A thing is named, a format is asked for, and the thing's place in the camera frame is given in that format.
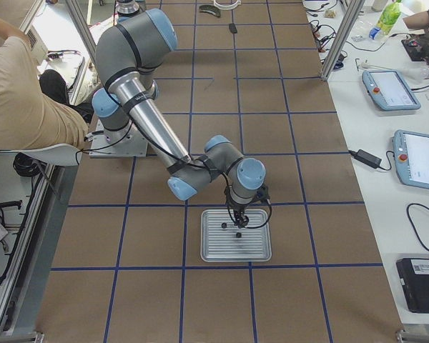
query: beige shirt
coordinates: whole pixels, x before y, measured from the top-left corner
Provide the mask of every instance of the beige shirt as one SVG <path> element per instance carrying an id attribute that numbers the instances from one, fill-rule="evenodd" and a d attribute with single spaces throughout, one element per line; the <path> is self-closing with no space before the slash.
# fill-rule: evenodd
<path id="1" fill-rule="evenodd" d="M 0 47 L 0 149 L 58 143 L 82 148 L 87 125 L 75 110 L 41 92 L 29 45 L 9 37 Z"/>

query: person's arm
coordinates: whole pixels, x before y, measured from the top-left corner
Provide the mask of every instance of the person's arm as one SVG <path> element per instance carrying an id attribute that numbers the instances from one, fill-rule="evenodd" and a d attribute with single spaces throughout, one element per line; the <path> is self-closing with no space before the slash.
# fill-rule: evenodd
<path id="1" fill-rule="evenodd" d="M 429 13 L 427 11 L 419 12 L 403 19 L 403 22 L 410 30 L 429 29 Z"/>
<path id="2" fill-rule="evenodd" d="M 0 37 L 6 40 L 11 36 L 19 37 L 26 43 L 30 44 L 29 38 L 25 35 L 24 32 L 19 30 L 17 27 L 7 23 L 6 21 L 0 19 Z"/>

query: tablet screen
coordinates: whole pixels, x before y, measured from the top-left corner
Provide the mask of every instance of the tablet screen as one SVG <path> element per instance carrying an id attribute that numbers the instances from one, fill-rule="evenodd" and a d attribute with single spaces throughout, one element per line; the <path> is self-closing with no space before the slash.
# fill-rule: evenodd
<path id="1" fill-rule="evenodd" d="M 398 75 L 394 71 L 372 73 L 372 78 L 380 89 L 388 106 L 413 105 L 415 101 L 409 95 Z"/>
<path id="2" fill-rule="evenodd" d="M 429 137 L 404 134 L 410 180 L 429 184 Z"/>

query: green bottle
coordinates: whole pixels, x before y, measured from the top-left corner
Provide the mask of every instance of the green bottle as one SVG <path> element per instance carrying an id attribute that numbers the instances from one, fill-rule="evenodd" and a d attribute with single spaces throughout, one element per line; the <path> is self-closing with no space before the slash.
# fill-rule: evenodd
<path id="1" fill-rule="evenodd" d="M 386 36 L 390 33 L 395 22 L 400 16 L 400 2 L 402 0 L 395 0 L 392 4 L 389 4 L 383 9 L 383 12 L 378 19 L 378 23 L 373 29 L 370 30 L 369 37 L 375 39 L 375 36 Z"/>

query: chair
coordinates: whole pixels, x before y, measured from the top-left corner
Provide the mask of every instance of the chair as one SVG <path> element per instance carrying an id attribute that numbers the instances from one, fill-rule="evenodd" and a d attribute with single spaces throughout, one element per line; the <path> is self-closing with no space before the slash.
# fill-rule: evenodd
<path id="1" fill-rule="evenodd" d="M 70 144 L 62 143 L 47 148 L 16 151 L 55 166 L 77 166 L 79 164 L 77 160 L 79 149 Z"/>

